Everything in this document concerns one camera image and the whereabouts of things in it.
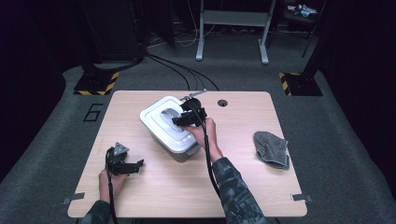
white plastic container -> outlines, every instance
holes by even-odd
[[[181,104],[176,97],[165,96],[140,113],[140,120],[178,162],[186,161],[201,148],[191,133],[177,127],[172,121],[172,118],[183,112]]]

container lid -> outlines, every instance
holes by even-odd
[[[165,96],[140,113],[140,119],[146,127],[173,153],[183,153],[196,143],[191,133],[177,127],[172,121],[172,118],[177,118],[183,112],[181,104],[176,97]]]

light wood surface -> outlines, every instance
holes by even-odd
[[[207,173],[205,151],[201,148],[187,161],[177,162],[153,139],[139,118],[142,110],[164,96],[181,98],[188,94],[189,91],[114,92],[76,189],[85,197],[71,202],[70,217],[84,217],[99,199],[97,176],[105,167],[106,151],[116,142],[131,149],[126,162],[145,160],[140,173],[128,177],[115,199],[118,217],[224,217]],[[242,174],[264,214],[304,216],[305,203],[290,197],[301,193],[292,162],[289,170],[277,170],[256,155],[255,132],[267,131],[284,138],[269,93],[208,91],[196,98],[215,120],[219,147]],[[218,100],[226,100],[228,105],[221,107]]]

gray carpet floor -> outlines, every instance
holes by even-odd
[[[322,97],[286,96],[283,92],[278,73],[303,71],[317,39],[302,58],[306,41],[303,35],[277,34],[268,49],[270,63],[262,65],[258,38],[258,35],[219,35],[206,40],[201,62],[195,61],[196,42],[190,47],[177,44],[175,49],[159,45],[148,48],[148,52],[199,71],[221,91],[271,94],[283,133],[290,142],[289,151],[302,191],[314,200],[307,204],[305,217],[281,217],[280,223],[396,223],[396,203],[389,187],[349,126],[324,76],[320,72],[315,76]],[[183,74],[194,91],[194,78],[189,73]],[[68,206],[61,202],[76,189],[112,93],[187,90],[180,75],[149,58],[121,71],[107,96],[74,95],[73,88],[81,75],[80,67],[64,73],[67,86],[62,100],[1,183],[0,223],[75,223],[67,215]],[[215,91],[210,82],[204,82],[209,91]],[[101,104],[95,107],[101,111],[98,120],[84,122],[92,104]],[[121,223],[131,223],[131,219],[122,219]]]

sleeve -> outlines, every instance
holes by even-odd
[[[98,200],[91,207],[90,211],[81,220],[81,224],[107,224],[110,220],[110,204]]]
[[[268,223],[241,174],[227,158],[213,163],[227,223]]]

